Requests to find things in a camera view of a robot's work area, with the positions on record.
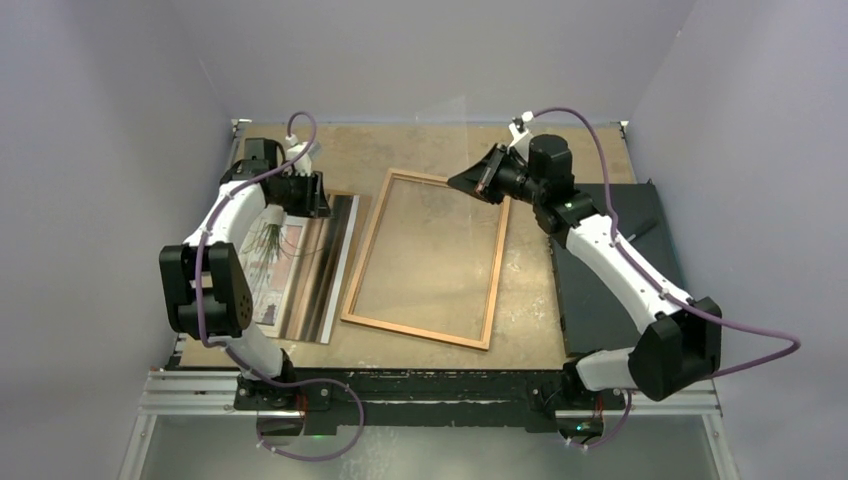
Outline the wooden picture frame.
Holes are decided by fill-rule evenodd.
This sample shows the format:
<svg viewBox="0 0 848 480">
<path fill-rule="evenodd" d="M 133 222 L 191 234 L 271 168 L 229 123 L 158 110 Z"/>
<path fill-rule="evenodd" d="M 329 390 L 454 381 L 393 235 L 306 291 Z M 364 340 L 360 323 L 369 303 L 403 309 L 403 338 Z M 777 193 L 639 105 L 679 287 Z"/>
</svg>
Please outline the wooden picture frame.
<svg viewBox="0 0 848 480">
<path fill-rule="evenodd" d="M 510 198 L 487 204 L 444 177 L 389 169 L 341 320 L 488 350 L 510 207 Z"/>
</svg>

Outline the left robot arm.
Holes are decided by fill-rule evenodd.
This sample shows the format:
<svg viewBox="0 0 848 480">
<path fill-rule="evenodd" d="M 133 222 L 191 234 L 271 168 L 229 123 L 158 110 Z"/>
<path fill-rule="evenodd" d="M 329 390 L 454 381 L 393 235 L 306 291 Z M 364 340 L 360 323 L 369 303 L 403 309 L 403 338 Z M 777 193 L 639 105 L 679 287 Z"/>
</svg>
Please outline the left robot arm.
<svg viewBox="0 0 848 480">
<path fill-rule="evenodd" d="M 158 257 L 172 330 L 223 351 L 238 366 L 246 393 L 275 409 L 292 405 L 306 383 L 296 379 L 287 352 L 254 323 L 239 250 L 253 222 L 271 207 L 301 218 L 330 215 L 323 174 L 309 157 L 313 144 L 293 134 L 284 142 L 247 139 L 247 157 L 225 171 L 201 224 Z"/>
</svg>

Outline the clear acrylic sheet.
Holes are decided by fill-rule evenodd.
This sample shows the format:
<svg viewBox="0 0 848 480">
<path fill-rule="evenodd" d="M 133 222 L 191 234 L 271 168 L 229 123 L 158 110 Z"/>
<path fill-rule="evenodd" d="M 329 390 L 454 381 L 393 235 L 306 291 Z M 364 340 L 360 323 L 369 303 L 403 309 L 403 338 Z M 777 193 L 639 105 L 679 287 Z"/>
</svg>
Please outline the clear acrylic sheet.
<svg viewBox="0 0 848 480">
<path fill-rule="evenodd" d="M 479 157 L 470 105 L 458 94 L 414 113 L 404 155 L 387 171 L 349 311 L 392 332 L 486 350 L 504 209 L 447 184 Z"/>
</svg>

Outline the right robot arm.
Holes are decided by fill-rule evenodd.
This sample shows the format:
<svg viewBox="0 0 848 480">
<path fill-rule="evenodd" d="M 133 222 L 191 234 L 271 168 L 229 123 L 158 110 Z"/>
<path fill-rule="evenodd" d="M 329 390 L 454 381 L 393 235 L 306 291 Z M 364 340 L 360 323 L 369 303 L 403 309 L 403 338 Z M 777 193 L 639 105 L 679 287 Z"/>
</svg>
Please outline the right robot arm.
<svg viewBox="0 0 848 480">
<path fill-rule="evenodd" d="M 447 180 L 449 188 L 489 204 L 512 198 L 531 205 L 540 229 L 581 261 L 623 306 L 639 334 L 636 344 L 596 350 L 566 364 L 564 399 L 584 407 L 600 391 L 636 390 L 662 401 L 714 374 L 720 365 L 719 306 L 694 300 L 660 274 L 580 190 L 566 139 L 541 134 L 525 146 L 494 145 Z"/>
</svg>

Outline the plant photo print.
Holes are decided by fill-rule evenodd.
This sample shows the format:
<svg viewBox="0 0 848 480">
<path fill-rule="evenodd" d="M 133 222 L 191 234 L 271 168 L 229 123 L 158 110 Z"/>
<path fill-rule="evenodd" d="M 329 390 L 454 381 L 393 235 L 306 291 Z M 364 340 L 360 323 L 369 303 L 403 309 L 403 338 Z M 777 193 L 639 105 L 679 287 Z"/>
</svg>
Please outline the plant photo print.
<svg viewBox="0 0 848 480">
<path fill-rule="evenodd" d="M 253 295 L 252 322 L 272 339 L 327 344 L 355 233 L 323 218 L 266 207 L 239 253 Z"/>
</svg>

